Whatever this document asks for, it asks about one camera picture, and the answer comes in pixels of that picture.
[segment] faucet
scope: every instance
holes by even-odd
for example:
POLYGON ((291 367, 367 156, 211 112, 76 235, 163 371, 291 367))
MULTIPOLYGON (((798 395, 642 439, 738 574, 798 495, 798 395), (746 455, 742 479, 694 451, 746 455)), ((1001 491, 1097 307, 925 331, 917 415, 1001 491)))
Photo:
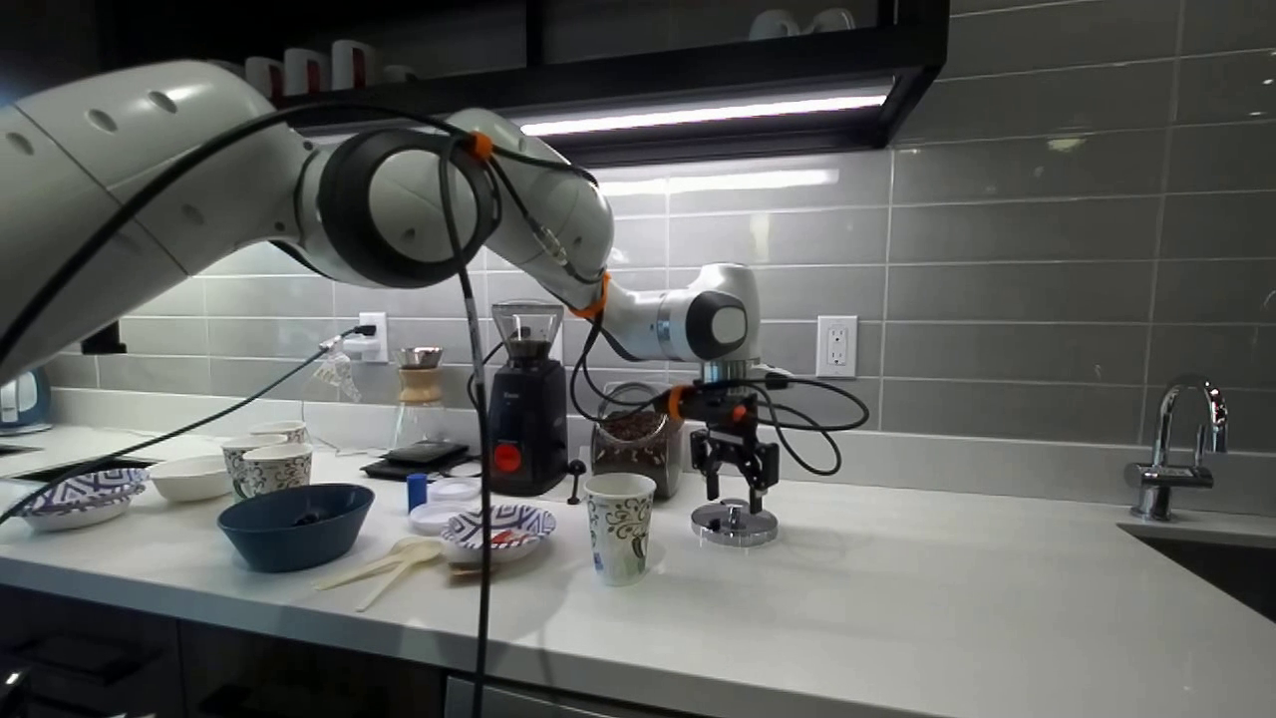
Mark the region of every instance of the faucet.
POLYGON ((1164 523, 1172 487, 1212 487, 1212 471, 1204 467, 1204 455, 1228 451, 1228 403, 1224 391, 1204 375, 1180 375, 1160 391, 1160 419, 1152 439, 1152 463, 1132 463, 1136 479, 1136 503, 1128 515, 1164 523), (1204 423, 1196 427, 1196 455, 1192 463, 1172 463, 1168 455, 1168 419, 1180 399, 1180 391, 1200 391, 1204 423))

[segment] robotic arm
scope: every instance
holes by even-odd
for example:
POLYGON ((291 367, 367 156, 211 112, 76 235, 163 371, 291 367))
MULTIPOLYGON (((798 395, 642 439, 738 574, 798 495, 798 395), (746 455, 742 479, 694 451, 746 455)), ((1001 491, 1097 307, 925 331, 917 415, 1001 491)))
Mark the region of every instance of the robotic arm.
POLYGON ((698 363, 702 383, 682 411, 706 419, 694 455, 714 475, 710 499, 726 459, 746 467, 762 511, 774 459, 754 471, 758 407, 742 383, 758 339, 754 275, 706 267, 674 291, 618 287, 606 275, 610 207, 598 187, 494 112, 447 116, 471 140, 482 136, 463 148, 407 128, 315 148, 287 124, 263 128, 160 191, 16 331, 32 295, 128 195, 191 148, 271 112, 215 64, 108 72, 0 112, 0 383, 247 243, 271 239, 311 271, 367 287, 427 287, 490 247, 598 319, 618 355, 698 363))

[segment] black appliance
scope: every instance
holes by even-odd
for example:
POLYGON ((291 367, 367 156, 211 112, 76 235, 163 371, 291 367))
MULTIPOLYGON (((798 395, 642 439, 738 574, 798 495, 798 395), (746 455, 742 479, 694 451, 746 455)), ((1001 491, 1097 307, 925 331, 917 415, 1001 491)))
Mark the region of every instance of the black appliance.
POLYGON ((566 471, 566 371, 550 359, 558 303, 494 303, 506 367, 490 383, 486 471, 494 495, 546 495, 566 471))

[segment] under-cabinet light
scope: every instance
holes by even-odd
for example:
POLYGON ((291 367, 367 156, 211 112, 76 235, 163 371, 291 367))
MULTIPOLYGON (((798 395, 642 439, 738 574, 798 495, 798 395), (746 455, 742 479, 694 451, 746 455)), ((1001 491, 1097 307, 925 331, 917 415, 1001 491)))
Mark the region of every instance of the under-cabinet light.
POLYGON ((770 187, 821 187, 837 183, 837 172, 750 172, 750 176, 678 176, 678 180, 598 180, 602 195, 690 195, 690 191, 770 191, 770 187))
POLYGON ((642 132, 682 124, 734 124, 770 116, 829 116, 881 108, 889 88, 853 88, 821 96, 770 96, 770 100, 718 100, 718 104, 670 104, 670 108, 626 108, 626 112, 570 112, 570 116, 526 116, 526 136, 598 136, 598 132, 642 132))

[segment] white countertop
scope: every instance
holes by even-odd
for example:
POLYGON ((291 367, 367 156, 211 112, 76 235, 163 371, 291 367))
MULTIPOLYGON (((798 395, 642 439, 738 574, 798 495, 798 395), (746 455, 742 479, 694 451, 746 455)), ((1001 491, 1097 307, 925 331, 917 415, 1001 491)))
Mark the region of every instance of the white countertop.
MULTIPOLYGON (((20 475, 132 435, 52 431, 48 447, 0 459, 20 475)), ((152 455, 207 451, 183 439, 152 455)), ((367 455, 323 451, 315 479, 355 479, 367 455)), ((279 638, 467 670, 479 586, 439 566, 411 574, 367 614, 371 586, 323 590, 411 535, 403 483, 339 562, 251 574, 215 515, 231 503, 167 507, 32 535, 0 527, 0 582, 279 638)), ((1105 503, 989 499, 881 487, 782 483, 770 546, 714 546, 690 535, 690 479, 654 515, 654 570, 606 586, 586 562, 582 507, 558 515, 546 554, 494 582, 490 670, 694 714, 977 714, 977 718, 1268 718, 1276 710, 1276 626, 1120 531, 1105 503)), ((1180 539, 1276 546, 1276 523, 1192 515, 1180 539)))

